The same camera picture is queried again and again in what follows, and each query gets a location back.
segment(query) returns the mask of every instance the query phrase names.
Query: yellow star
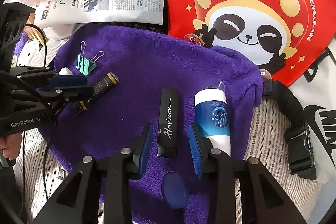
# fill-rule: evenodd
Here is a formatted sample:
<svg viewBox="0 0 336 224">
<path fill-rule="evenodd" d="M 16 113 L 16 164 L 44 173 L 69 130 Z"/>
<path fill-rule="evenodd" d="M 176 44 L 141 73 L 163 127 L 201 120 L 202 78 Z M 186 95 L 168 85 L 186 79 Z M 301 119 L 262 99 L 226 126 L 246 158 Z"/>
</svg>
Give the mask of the yellow star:
<svg viewBox="0 0 336 224">
<path fill-rule="evenodd" d="M 299 62 L 304 61 L 306 56 L 299 56 Z"/>
</svg>

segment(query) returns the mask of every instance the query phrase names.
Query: panda paw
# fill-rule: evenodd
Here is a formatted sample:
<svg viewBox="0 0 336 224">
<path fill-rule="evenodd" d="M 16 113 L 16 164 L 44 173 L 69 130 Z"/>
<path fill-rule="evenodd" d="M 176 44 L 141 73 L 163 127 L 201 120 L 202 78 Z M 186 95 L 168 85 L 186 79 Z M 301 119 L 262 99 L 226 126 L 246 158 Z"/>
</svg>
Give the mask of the panda paw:
<svg viewBox="0 0 336 224">
<path fill-rule="evenodd" d="M 259 65 L 258 67 L 259 69 L 267 70 L 271 75 L 273 75 L 286 66 L 285 57 L 286 57 L 285 53 L 279 55 L 279 52 L 275 52 L 273 57 L 270 59 L 269 63 Z"/>
<path fill-rule="evenodd" d="M 215 28 L 211 28 L 211 30 L 208 31 L 208 26 L 206 24 L 202 24 L 202 28 L 196 30 L 194 34 L 196 34 L 198 37 L 202 34 L 201 39 L 203 40 L 205 47 L 211 48 L 216 32 L 217 30 Z"/>
</svg>

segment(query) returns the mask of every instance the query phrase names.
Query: panda mouth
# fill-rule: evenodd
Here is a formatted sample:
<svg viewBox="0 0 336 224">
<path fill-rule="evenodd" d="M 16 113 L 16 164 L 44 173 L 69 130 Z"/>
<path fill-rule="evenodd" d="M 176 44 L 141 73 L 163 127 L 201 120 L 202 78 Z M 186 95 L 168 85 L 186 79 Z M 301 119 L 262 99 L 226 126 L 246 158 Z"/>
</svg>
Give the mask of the panda mouth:
<svg viewBox="0 0 336 224">
<path fill-rule="evenodd" d="M 247 39 L 246 42 L 241 41 L 241 40 L 239 39 L 239 37 L 237 37 L 237 39 L 238 39 L 241 43 L 244 43 L 244 44 L 246 44 L 246 45 L 257 45 L 257 44 L 259 44 L 258 42 L 256 42 L 256 43 L 249 43 L 249 39 Z"/>
</svg>

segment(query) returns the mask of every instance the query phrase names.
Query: bottle label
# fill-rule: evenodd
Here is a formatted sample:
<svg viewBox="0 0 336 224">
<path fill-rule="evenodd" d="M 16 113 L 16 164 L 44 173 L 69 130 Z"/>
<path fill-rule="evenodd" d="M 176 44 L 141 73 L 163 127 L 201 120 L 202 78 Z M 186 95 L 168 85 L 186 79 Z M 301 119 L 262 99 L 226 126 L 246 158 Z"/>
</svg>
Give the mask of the bottle label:
<svg viewBox="0 0 336 224">
<path fill-rule="evenodd" d="M 203 137 L 230 136 L 226 106 L 225 102 L 207 101 L 195 107 L 196 123 Z"/>
</svg>

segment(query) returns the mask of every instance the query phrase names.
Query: white nike bag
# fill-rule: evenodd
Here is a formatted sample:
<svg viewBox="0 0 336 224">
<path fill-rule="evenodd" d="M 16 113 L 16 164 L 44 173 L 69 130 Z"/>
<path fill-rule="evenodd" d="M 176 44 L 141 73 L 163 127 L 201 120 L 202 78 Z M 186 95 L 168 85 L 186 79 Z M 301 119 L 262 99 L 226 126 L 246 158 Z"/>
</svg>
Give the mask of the white nike bag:
<svg viewBox="0 0 336 224">
<path fill-rule="evenodd" d="M 336 39 L 290 91 L 302 104 L 314 149 L 316 181 L 336 181 Z"/>
</svg>

